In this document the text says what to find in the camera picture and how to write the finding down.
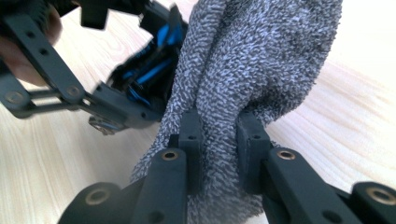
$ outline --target screw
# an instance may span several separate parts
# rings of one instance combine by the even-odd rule
[[[67,88],[67,93],[71,96],[78,96],[79,95],[79,89],[76,86],[70,86]]]
[[[18,105],[23,101],[23,95],[17,91],[9,91],[6,94],[6,100],[14,105]]]

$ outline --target gray towel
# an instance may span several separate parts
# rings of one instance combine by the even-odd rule
[[[245,223],[261,197],[238,187],[235,119],[247,108],[266,126],[296,108],[314,85],[341,17],[341,0],[201,0],[189,22],[172,97],[152,156],[196,106],[204,123],[204,189],[188,201],[189,223]]]

